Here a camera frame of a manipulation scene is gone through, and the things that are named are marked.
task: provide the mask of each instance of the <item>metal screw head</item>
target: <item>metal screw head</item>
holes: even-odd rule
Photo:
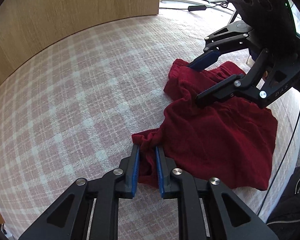
[[[86,180],[84,178],[77,179],[75,182],[78,186],[86,184]]]
[[[121,175],[123,173],[122,169],[115,169],[113,170],[114,175]]]
[[[234,84],[235,87],[240,87],[241,86],[240,80],[234,81],[233,84]]]
[[[173,174],[180,175],[182,173],[182,169],[175,168],[172,170]]]
[[[218,184],[220,184],[220,179],[218,179],[218,178],[211,178],[210,182],[213,185],[218,185]]]
[[[260,91],[259,96],[261,98],[266,98],[267,97],[267,93],[265,91]]]

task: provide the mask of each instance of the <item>pink checkered carpet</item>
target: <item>pink checkered carpet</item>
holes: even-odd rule
[[[95,26],[43,50],[0,86],[0,212],[15,237],[74,180],[100,178],[116,168],[130,155],[132,133],[161,124],[172,62],[200,55],[204,37],[228,18],[213,10],[162,10]],[[247,56],[245,50],[225,55],[213,67],[230,60],[248,71]],[[270,106],[279,122],[274,171],[299,107],[293,90]],[[296,165],[299,128],[263,219]],[[254,211],[265,195],[252,188],[235,192]],[[176,201],[139,184],[134,200],[120,201],[118,231],[119,239],[177,239]]]

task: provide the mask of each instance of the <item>cord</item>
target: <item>cord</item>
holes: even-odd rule
[[[4,227],[4,224],[2,224],[2,232],[6,235],[7,231],[3,227]]]
[[[281,168],[281,165],[282,165],[282,163],[283,163],[283,161],[284,161],[285,156],[287,155],[287,152],[288,152],[289,147],[290,147],[290,144],[291,144],[291,142],[292,142],[294,133],[296,132],[296,129],[297,129],[297,126],[298,126],[299,118],[300,118],[300,111],[299,111],[299,115],[298,115],[298,118],[297,118],[296,125],[295,125],[294,130],[293,130],[292,135],[291,135],[290,142],[289,142],[288,147],[287,147],[287,149],[286,149],[286,152],[284,153],[283,158],[282,158],[282,160],[281,160],[281,163],[280,163],[280,165],[279,165],[279,167],[278,167],[278,169],[277,169],[277,171],[276,171],[276,173],[275,173],[275,175],[274,175],[274,178],[273,178],[273,180],[272,180],[272,182],[271,182],[271,184],[270,184],[270,186],[269,186],[269,188],[268,188],[268,190],[267,190],[267,193],[266,193],[266,195],[265,195],[265,198],[263,199],[263,201],[262,201],[262,203],[261,203],[261,206],[260,206],[260,209],[259,209],[259,211],[258,211],[258,213],[257,213],[257,216],[260,215],[260,212],[261,212],[261,210],[262,210],[262,208],[263,208],[263,205],[264,205],[265,202],[266,202],[266,198],[267,198],[267,196],[268,196],[268,194],[269,194],[269,192],[270,192],[270,189],[271,189],[271,187],[272,187],[272,185],[273,185],[273,183],[274,183],[274,180],[275,180],[275,178],[276,178],[277,175],[278,175],[278,172],[279,172],[279,170],[280,170],[280,168]]]
[[[221,3],[219,3],[219,4],[216,4],[216,3],[214,3],[215,4],[215,6],[211,6],[211,7],[207,7],[206,5],[202,5],[203,7],[206,7],[206,8],[214,8],[214,7],[216,7],[216,6],[221,6],[222,8],[224,8],[224,9],[228,9],[228,10],[230,10],[230,11],[233,11],[234,12],[234,10],[231,10],[231,9],[229,9],[228,8],[228,5],[229,5],[229,2],[221,2]],[[188,8],[168,8],[168,7],[159,7],[159,9],[172,9],[172,10],[189,10],[189,8],[191,8],[192,6],[189,6]]]

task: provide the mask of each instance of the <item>blue gripper pad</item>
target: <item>blue gripper pad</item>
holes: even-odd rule
[[[132,180],[131,181],[131,184],[132,184],[131,193],[132,193],[133,197],[137,191],[137,183],[138,183],[138,177],[139,177],[139,159],[140,159],[139,151],[140,151],[140,147],[138,147],[137,152],[136,152],[133,170],[132,170],[132,177],[131,177],[131,180]]]
[[[156,162],[157,162],[157,174],[158,174],[159,191],[160,191],[161,197],[163,198],[163,196],[164,196],[164,178],[163,178],[163,173],[162,173],[162,166],[161,166],[158,147],[155,148],[155,158],[156,158]]]
[[[218,61],[221,53],[216,50],[209,50],[191,62],[188,67],[192,68],[195,71],[202,71],[207,67],[211,66],[213,63]]]

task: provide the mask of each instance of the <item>red cloth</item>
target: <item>red cloth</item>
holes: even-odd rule
[[[277,120],[243,98],[198,108],[196,95],[232,74],[244,72],[232,62],[198,73],[177,59],[164,92],[173,99],[158,129],[132,135],[140,144],[140,183],[158,187],[154,146],[194,177],[220,178],[228,187],[266,190],[271,175]]]

